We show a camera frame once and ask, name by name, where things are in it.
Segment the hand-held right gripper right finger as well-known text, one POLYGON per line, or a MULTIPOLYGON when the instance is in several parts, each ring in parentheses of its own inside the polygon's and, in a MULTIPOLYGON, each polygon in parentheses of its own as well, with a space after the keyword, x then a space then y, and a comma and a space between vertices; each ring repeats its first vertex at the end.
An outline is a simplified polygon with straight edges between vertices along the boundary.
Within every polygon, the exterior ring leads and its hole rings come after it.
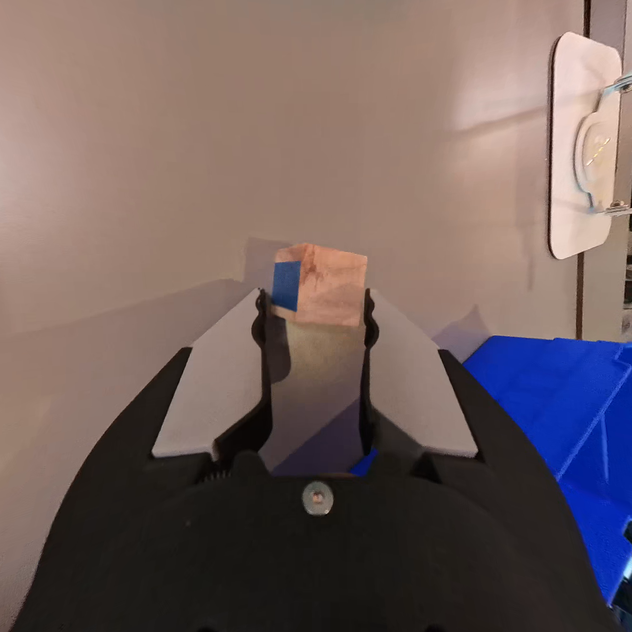
POLYGON ((440 348, 377 290, 365 292, 359 385, 363 454, 402 451, 475 457, 478 447, 440 348))

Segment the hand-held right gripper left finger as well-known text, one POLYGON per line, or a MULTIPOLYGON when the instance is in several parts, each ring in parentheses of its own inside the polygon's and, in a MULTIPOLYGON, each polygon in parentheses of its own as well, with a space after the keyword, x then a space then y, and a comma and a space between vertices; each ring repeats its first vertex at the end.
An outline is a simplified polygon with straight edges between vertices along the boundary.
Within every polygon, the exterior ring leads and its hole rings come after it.
POLYGON ((207 453, 231 463, 264 446, 273 429, 266 306, 265 291, 255 288, 192 343, 155 458, 207 453))

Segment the blue plastic bin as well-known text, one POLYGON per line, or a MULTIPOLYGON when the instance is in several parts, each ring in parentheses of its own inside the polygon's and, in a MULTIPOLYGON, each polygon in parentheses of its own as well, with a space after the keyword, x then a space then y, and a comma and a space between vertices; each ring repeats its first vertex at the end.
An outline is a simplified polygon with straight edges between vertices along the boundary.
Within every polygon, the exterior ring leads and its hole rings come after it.
POLYGON ((630 346, 494 336, 464 365, 438 355, 478 451, 396 461, 416 619, 595 631, 612 606, 630 612, 630 346))

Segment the wooden cube with blue stripe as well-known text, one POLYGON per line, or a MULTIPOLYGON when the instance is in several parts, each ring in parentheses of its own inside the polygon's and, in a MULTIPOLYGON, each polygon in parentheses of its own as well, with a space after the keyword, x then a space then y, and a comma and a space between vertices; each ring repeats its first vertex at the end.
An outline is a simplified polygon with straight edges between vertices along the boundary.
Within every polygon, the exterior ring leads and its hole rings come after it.
POLYGON ((276 251, 271 308, 298 324, 359 327, 368 258, 300 243, 276 251))

